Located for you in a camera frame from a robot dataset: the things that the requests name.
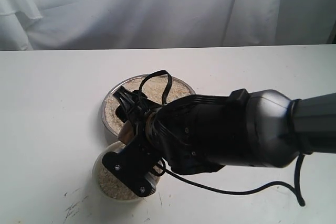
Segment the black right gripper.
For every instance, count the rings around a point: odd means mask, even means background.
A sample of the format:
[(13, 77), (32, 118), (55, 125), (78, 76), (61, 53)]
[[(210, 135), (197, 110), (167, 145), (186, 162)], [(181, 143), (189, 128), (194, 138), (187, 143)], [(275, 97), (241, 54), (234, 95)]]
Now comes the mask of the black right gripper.
[(226, 165), (249, 166), (246, 89), (227, 97), (192, 94), (166, 105), (120, 87), (117, 116), (138, 123), (146, 141), (180, 175), (211, 173)]

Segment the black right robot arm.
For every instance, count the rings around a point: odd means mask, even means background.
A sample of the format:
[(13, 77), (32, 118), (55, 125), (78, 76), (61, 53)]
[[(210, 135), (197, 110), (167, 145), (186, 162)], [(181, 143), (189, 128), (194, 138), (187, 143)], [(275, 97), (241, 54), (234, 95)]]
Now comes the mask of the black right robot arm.
[(291, 100), (275, 90), (193, 94), (166, 105), (120, 87), (117, 115), (134, 138), (124, 162), (148, 172), (159, 159), (180, 175), (224, 166), (283, 168), (300, 154), (335, 152), (335, 94)]

